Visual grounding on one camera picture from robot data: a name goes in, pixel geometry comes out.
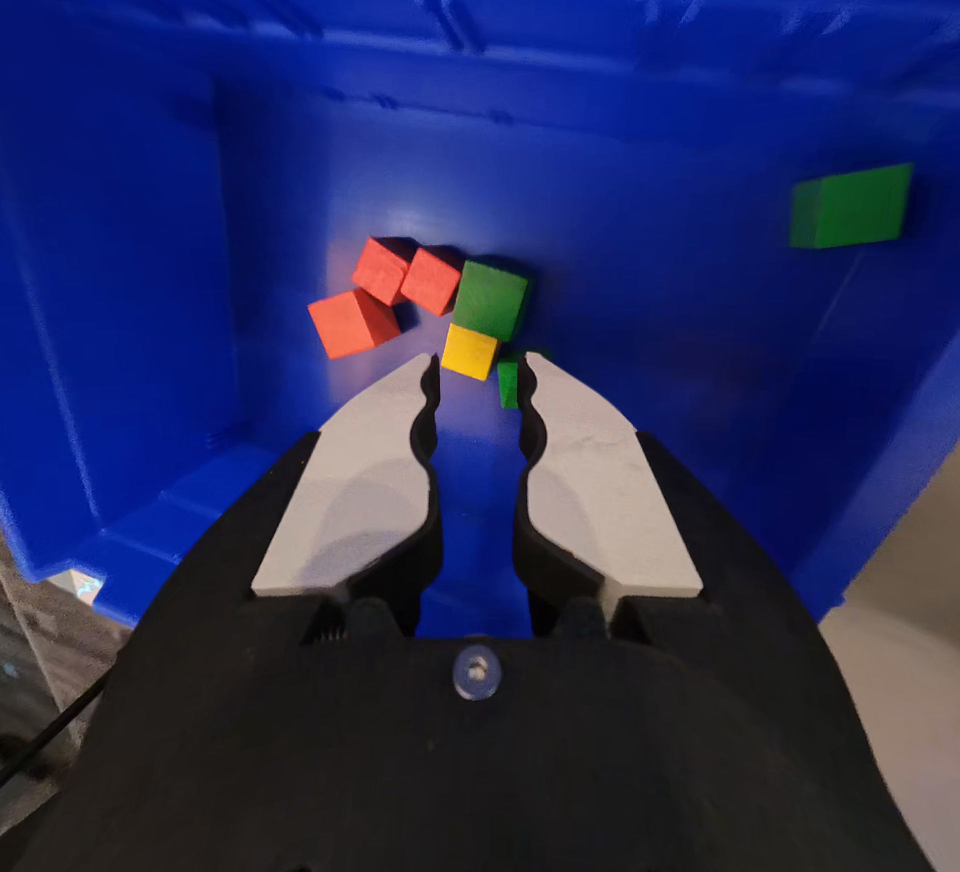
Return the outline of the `blue plastic bin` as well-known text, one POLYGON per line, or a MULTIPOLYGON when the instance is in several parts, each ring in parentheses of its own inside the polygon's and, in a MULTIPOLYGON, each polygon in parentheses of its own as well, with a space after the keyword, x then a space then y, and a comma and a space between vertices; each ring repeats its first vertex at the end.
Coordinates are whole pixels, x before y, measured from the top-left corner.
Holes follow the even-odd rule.
POLYGON ((303 434, 368 237, 532 280, 822 619, 958 439, 958 0, 2 0, 2 531, 126 625, 303 434), (911 163, 902 233, 789 244, 911 163))

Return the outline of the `green wooden cube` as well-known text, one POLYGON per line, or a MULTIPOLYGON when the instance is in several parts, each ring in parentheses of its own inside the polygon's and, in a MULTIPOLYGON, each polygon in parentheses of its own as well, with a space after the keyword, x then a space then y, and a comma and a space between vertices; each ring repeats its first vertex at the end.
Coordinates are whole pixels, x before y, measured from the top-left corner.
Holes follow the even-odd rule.
POLYGON ((501 343, 512 342, 521 329, 531 287, 528 276, 467 259, 451 323, 501 343))
POLYGON ((552 361, 553 353, 547 348, 510 349, 500 353, 496 365, 501 407, 504 410, 518 410, 519 363, 529 352, 541 354, 552 361))
POLYGON ((824 250, 898 240, 903 232, 911 162, 798 182, 791 195, 789 244, 824 250))

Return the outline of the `yellow wooden cube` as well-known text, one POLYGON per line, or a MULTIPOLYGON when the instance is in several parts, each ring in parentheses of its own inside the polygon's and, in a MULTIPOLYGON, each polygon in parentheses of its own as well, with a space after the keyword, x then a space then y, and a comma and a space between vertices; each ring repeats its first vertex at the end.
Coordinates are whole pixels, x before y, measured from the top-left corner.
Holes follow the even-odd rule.
POLYGON ((484 383, 496 364, 501 341, 451 323, 443 346, 440 367, 484 383))

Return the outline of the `red wooden cube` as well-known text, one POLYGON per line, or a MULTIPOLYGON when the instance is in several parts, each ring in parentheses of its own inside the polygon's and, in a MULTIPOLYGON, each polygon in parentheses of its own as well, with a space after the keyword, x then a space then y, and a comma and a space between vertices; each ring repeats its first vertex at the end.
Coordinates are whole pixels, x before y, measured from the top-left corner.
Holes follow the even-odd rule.
POLYGON ((455 304, 465 260, 446 247, 418 246, 403 279, 400 296, 437 317, 455 304))
POLYGON ((410 238, 369 236, 351 276, 353 285, 385 306, 403 302, 402 286, 417 249, 410 238))
POLYGON ((307 313, 330 361, 377 349, 402 333, 393 308, 362 288, 311 302, 307 313))

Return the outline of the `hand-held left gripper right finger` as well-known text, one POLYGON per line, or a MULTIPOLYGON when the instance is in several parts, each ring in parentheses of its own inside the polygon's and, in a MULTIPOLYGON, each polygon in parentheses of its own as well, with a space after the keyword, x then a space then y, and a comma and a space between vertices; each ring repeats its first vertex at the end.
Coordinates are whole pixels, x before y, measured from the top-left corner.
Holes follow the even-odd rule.
POLYGON ((525 460, 512 565, 535 636, 549 636, 575 599, 609 623, 630 598, 694 600, 703 579, 635 426, 543 354, 517 364, 525 460))

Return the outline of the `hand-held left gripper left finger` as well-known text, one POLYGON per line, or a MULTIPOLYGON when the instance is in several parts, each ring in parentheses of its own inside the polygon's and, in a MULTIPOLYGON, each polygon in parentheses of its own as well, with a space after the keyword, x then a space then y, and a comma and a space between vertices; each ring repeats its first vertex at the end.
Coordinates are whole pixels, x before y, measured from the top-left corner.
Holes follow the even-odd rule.
POLYGON ((250 590, 384 602, 413 636, 443 565, 440 362, 420 353, 351 398, 318 439, 250 590))

